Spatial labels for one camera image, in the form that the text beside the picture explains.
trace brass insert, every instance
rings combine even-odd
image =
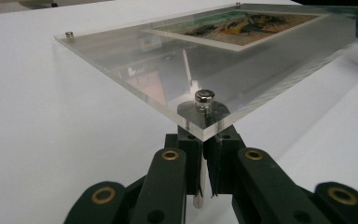
[[[245,156],[253,161],[260,161],[263,159],[263,154],[256,150],[248,150],[245,152]]]
[[[164,158],[167,161],[174,161],[178,159],[178,157],[179,157],[179,153],[173,150],[165,151],[162,153],[162,158]]]
[[[338,188],[338,187],[331,187],[328,189],[328,195],[336,200],[339,203],[343,203],[346,205],[356,205],[357,204],[357,198],[349,191]]]
[[[107,197],[101,197],[102,193],[107,193]],[[101,189],[96,190],[92,196],[91,196],[91,200],[96,203],[96,204],[104,204],[104,203],[109,203],[110,201],[112,201],[116,196],[116,191],[114,189],[112,189],[111,187],[104,187]]]

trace colorful picture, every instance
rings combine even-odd
[[[193,21],[183,21],[147,32],[225,49],[242,50],[321,15],[233,10]]]

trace white table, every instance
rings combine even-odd
[[[0,14],[0,223],[62,223],[89,186],[145,175],[165,134],[176,132],[54,35],[226,3],[123,0]],[[358,190],[358,45],[235,127],[299,186]],[[229,196],[206,195],[200,210],[189,198],[187,223],[236,222]]]

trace clear plastic panel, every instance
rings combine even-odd
[[[358,7],[225,6],[56,38],[205,141],[358,43]],[[178,112],[199,90],[229,113]]]

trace chrome bolt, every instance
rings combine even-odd
[[[196,100],[197,108],[207,113],[211,112],[213,98],[214,98],[213,91],[208,91],[208,90],[196,91],[195,100]]]

